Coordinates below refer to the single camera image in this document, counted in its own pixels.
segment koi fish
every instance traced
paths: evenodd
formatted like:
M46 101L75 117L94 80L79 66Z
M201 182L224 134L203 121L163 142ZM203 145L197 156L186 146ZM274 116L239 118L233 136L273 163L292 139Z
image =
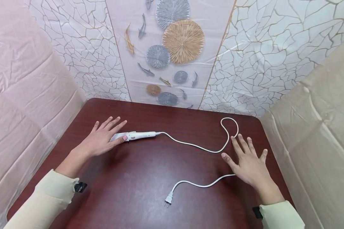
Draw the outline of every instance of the koi fish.
M140 65L140 63L138 63L138 65L139 65L139 67L141 68L141 70L147 74L147 76L155 76L154 73L150 71L150 69L149 69L149 70L146 70L145 68L143 68L143 67Z
M146 0L145 5L147 6L147 10L150 10L151 3L154 2L154 0Z
M196 74L196 77L195 77L195 80L193 81L193 87L196 87L197 82L199 81L199 77L198 77L196 72L195 72L195 74Z
M134 46L131 44L131 41L130 41L130 38L129 38L129 27L130 27L130 24L129 26L126 28L126 31L125 31L125 39L126 39L126 46L128 48L128 50L130 51L131 54L135 54L134 52Z
M139 29L139 39L142 39L143 36L145 36L145 28L146 28L146 21L145 21L145 15L143 14L143 26Z
M182 92L183 92L183 99L187 99L187 94L186 94L186 92L184 91L184 90L182 90L182 89L180 89Z
M168 80L164 80L164 79L162 79L162 77L159 77L159 79L162 80L162 82L164 82L168 86L172 87L172 84L170 84L170 82Z

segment hand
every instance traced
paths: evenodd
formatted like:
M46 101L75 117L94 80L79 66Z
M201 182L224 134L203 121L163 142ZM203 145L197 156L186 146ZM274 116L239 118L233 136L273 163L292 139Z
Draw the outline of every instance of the hand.
M97 121L90 134L73 150L92 157L104 154L116 145L123 143L125 140L127 140L126 136L119 137L110 142L112 136L114 136L114 134L127 123L125 120L119 125L115 126L119 120L120 117L117 117L114 120L112 120L112 117L109 117L104 123L101 124L99 128L99 121Z
M236 164L230 156L222 153L222 158L231 167L233 173L245 183L251 185L259 193L263 204L271 205L274 203L283 202L284 198L278 186L274 183L273 179L266 168L266 156L268 150L264 149L260 158L257 157L256 150L252 144L252 139L247 138L247 143L239 134L239 143L234 137L231 137L233 148L239 158L239 164Z

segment dark red wooden table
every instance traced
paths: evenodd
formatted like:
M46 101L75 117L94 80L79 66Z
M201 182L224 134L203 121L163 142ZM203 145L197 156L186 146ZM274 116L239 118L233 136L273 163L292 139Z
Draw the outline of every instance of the dark red wooden table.
M271 152L260 121L252 116L170 108L106 99L90 99L76 116L52 152L39 168L8 213L8 219L33 192L35 185L90 132L95 121L109 116L128 120L123 132L167 132L172 137L211 150L224 145L227 136L220 126L224 117L234 118L244 137L251 137L257 152L268 149L269 172L284 197L292 202ZM235 134L233 121L223 124ZM232 144L224 152L235 161ZM67 229L256 229L261 221L251 208L260 204L255 191L237 177L228 177L211 188L180 184L172 205L164 200L177 181L209 184L232 171L220 157L196 147L179 144L165 135L119 145L95 157L83 168L81 181L88 183L84 193L57 217L51 228Z

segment white cable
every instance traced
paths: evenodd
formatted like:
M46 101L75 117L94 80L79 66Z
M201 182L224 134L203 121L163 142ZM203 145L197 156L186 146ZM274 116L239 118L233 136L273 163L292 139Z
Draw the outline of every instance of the white cable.
M172 198L173 198L173 192L174 190L176 189L177 185L181 184L181 183L188 183L188 184L191 184L193 186L196 186L196 187L199 187L199 188L209 188L213 185L215 185L215 183L217 183L218 181L220 181L221 179L225 178L225 177L232 177L232 176L235 176L236 174L228 174L228 175L224 175L224 176L221 176L220 178L216 179L213 183L209 184L209 185L198 185L198 184L195 184L195 183L192 183L190 181L179 181L177 182L174 187L172 188L172 191L170 191L170 193L168 194L167 198L164 200L164 205L168 204L167 207L169 207L169 205L172 204Z
M220 125L223 127L223 129L224 129L224 130L226 131L226 133L227 133L227 141L226 141L226 143L224 144L223 148L220 149L220 150L218 150L218 151L211 151L211 150L205 149L205 148L203 148L203 147L200 147L200 146L198 146L198 145L194 145L194 144L187 143L187 142L180 142L179 140L176 140L176 139L172 138L172 136L169 135L169 134L166 133L166 132L157 132L157 135L165 134L165 135L167 135L168 137L170 137L172 140L174 140L175 142L178 142L178 143L181 143L181 144L185 144L185 145L192 145L192 146L197 147L197 148L199 148L199 149L202 149L202 150L205 150L205 151L208 151L208 152L217 154L217 153L222 152L223 149L227 146L227 144L228 144L228 142L229 142L229 133L228 133L227 129L223 126L223 123L222 123L222 121L225 120L225 119L233 120L233 121L236 123L237 132L236 132L236 134L234 135L234 137L237 137L237 135L239 134L239 125L238 125L238 123L237 123L233 118L229 118L229 117L222 118L222 120L220 121Z
M225 178L225 177L232 177L232 176L235 176L236 174L228 174L228 175L224 175L224 176L221 176L220 178L216 179L213 183L209 184L209 185L198 185L198 184L194 184L190 181L179 181L177 182L174 187L172 188L172 191L171 192L174 192L174 190L176 189L177 185L181 184L181 183L189 183L189 184L192 184L193 186L196 186L196 187L199 187L199 188L209 188L213 185L215 185L215 183L217 183L218 181L220 181L221 179Z

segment sleeve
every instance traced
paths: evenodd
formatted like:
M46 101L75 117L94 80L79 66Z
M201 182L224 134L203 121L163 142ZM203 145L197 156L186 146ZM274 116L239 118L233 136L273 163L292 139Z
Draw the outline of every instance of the sleeve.
M288 201L260 205L264 229L303 229L305 223Z
M74 186L78 182L78 178L68 178L52 169L36 185L33 194L4 229L49 228L56 216L71 203Z

